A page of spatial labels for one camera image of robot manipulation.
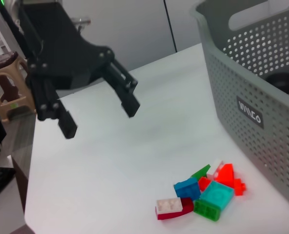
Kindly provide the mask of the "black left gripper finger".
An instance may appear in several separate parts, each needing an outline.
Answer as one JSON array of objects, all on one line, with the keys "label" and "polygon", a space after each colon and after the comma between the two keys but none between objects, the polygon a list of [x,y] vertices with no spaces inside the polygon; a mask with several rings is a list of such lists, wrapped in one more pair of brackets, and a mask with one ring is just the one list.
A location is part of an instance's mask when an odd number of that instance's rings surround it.
[{"label": "black left gripper finger", "polygon": [[114,89],[128,117],[134,117],[140,107],[133,94],[138,81],[116,59],[106,67],[105,81]]}]

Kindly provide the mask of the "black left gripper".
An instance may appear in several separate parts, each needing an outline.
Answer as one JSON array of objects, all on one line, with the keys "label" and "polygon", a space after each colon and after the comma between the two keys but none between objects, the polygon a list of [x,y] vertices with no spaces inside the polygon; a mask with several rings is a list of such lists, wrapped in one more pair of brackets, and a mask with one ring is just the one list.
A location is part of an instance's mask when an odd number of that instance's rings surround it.
[{"label": "black left gripper", "polygon": [[89,85],[115,59],[106,46],[86,41],[58,2],[23,4],[22,29],[38,68],[29,85],[38,120],[57,119],[66,139],[75,136],[77,125],[56,92]]}]

